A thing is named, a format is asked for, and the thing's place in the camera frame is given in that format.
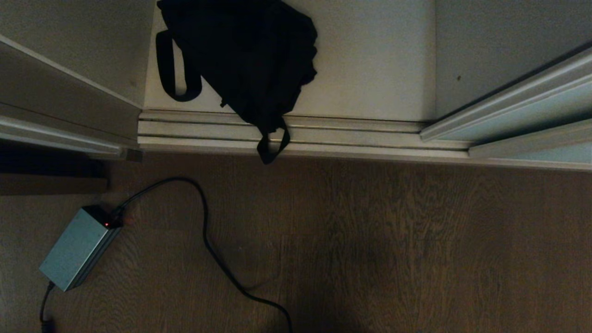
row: wooden floor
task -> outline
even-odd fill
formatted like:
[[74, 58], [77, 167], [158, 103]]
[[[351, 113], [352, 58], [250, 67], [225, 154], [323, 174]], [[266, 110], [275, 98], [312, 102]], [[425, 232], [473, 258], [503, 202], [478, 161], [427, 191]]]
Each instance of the wooden floor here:
[[[218, 252], [298, 333], [592, 332], [591, 174], [211, 155], [111, 172], [111, 205], [198, 180]], [[167, 184], [133, 204], [87, 281], [50, 296], [58, 333], [287, 332], [209, 257], [197, 198]], [[98, 200], [0, 197], [0, 331], [38, 331], [37, 267]]]

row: black bag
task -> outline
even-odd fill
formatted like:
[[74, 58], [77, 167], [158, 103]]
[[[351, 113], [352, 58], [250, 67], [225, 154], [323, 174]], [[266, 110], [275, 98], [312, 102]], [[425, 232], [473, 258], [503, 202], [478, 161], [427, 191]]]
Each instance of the black bag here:
[[[276, 0], [161, 0], [157, 3], [168, 30], [156, 35], [162, 87], [177, 101], [201, 92], [201, 77], [263, 138], [257, 151], [264, 164], [286, 147], [290, 135], [282, 115], [292, 111], [300, 87], [314, 79], [313, 22]], [[185, 63], [187, 91], [175, 92], [172, 40]], [[277, 152], [269, 133], [282, 128]]]

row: power cord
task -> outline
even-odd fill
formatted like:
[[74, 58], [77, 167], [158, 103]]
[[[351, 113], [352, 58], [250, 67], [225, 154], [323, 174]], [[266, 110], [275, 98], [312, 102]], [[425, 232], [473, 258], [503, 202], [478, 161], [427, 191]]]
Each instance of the power cord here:
[[[232, 284], [236, 287], [236, 289], [238, 289], [240, 291], [241, 294], [243, 294], [245, 297], [247, 297], [250, 300], [254, 300], [255, 302], [259, 302], [259, 303], [263, 303], [269, 306], [273, 306], [274, 308], [278, 309], [280, 312], [282, 312], [284, 314], [284, 316], [286, 317], [286, 321], [288, 323], [288, 332], [289, 333], [293, 333], [292, 330], [292, 319], [290, 318], [290, 314], [288, 313], [288, 311], [281, 305], [272, 302], [270, 300], [266, 300], [263, 298], [259, 298], [256, 296], [253, 296], [251, 294], [249, 294], [245, 288], [240, 284], [240, 282], [234, 277], [234, 275], [232, 274], [232, 272], [228, 269], [228, 267], [226, 267], [226, 265], [224, 265], [224, 263], [222, 262], [222, 260], [220, 260], [220, 258], [218, 257], [218, 255], [214, 252], [214, 249], [212, 248], [212, 246], [210, 245], [210, 242], [208, 240], [208, 203], [205, 200], [205, 194], [204, 191], [201, 189], [201, 186], [194, 181], [193, 179], [187, 178], [187, 177], [170, 177], [164, 180], [161, 180], [159, 182], [156, 182], [148, 187], [146, 187], [144, 190], [139, 191], [138, 193], [134, 194], [133, 196], [131, 196], [129, 199], [127, 199], [126, 201], [124, 201], [123, 203], [121, 203], [119, 206], [117, 206], [112, 212], [111, 212], [111, 216], [115, 219], [115, 220], [123, 220], [123, 216], [124, 213], [126, 212], [126, 208], [127, 206], [132, 203], [133, 201], [137, 200], [138, 198], [140, 198], [141, 196], [143, 196], [144, 194], [154, 190], [155, 188], [164, 185], [168, 182], [172, 182], [172, 181], [181, 181], [181, 182], [187, 182], [191, 185], [193, 185], [193, 187], [195, 187], [195, 189], [199, 192], [200, 194], [200, 198], [201, 198], [201, 204], [204, 208], [204, 222], [203, 222], [203, 229], [202, 229], [202, 237], [203, 237], [203, 241], [204, 241], [204, 245], [205, 248], [208, 250], [208, 252], [210, 253], [210, 255], [212, 256], [212, 258], [214, 258], [214, 261], [216, 262], [216, 264], [218, 264], [218, 266], [220, 267], [220, 269], [222, 270], [222, 272], [224, 272], [224, 274], [226, 275], [226, 277], [228, 277], [228, 279], [230, 280], [230, 282], [232, 282]], [[53, 289], [54, 284], [53, 282], [50, 282], [49, 285], [47, 286], [47, 291], [45, 294], [45, 297], [43, 297], [43, 302], [41, 304], [41, 313], [40, 313], [40, 319], [41, 319], [41, 332], [42, 333], [53, 333], [53, 321], [49, 320], [49, 321], [44, 321], [43, 320], [43, 310], [45, 308], [45, 302], [47, 300], [47, 296], [49, 295], [50, 291]], [[51, 326], [51, 330], [45, 330], [45, 327], [49, 327]]]

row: bag strap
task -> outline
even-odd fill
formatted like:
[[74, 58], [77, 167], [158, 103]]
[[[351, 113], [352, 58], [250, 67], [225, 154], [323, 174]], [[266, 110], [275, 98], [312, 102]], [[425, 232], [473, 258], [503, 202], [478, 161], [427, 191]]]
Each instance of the bag strap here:
[[175, 90], [175, 58], [173, 57], [173, 35], [169, 30], [156, 34], [156, 60], [160, 83], [165, 92], [175, 101], [187, 102], [193, 100], [201, 93], [201, 75], [187, 62], [183, 52], [185, 63], [185, 83], [187, 90], [183, 95], [177, 95]]
[[284, 136], [282, 137], [282, 142], [279, 144], [279, 149], [276, 152], [269, 151], [269, 133], [266, 130], [262, 130], [259, 128], [259, 131], [263, 135], [261, 141], [257, 145], [257, 152], [259, 152], [259, 156], [261, 157], [261, 161], [263, 164], [270, 164], [274, 161], [276, 157], [278, 157], [279, 153], [286, 148], [286, 146], [290, 143], [290, 133], [288, 132], [288, 127], [286, 126], [286, 122], [282, 117], [279, 118], [278, 128], [284, 130]]

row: laminate flooring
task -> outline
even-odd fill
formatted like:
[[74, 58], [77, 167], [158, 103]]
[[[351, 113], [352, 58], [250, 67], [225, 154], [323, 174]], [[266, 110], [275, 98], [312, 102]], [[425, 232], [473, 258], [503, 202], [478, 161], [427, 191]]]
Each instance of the laminate flooring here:
[[[150, 153], [110, 163], [99, 196], [0, 197], [0, 329], [39, 330], [38, 266], [83, 205], [162, 178], [204, 188], [236, 277], [305, 332], [592, 332], [592, 174], [394, 162]], [[137, 200], [87, 281], [55, 290], [63, 332], [287, 332], [201, 241], [197, 192]]]

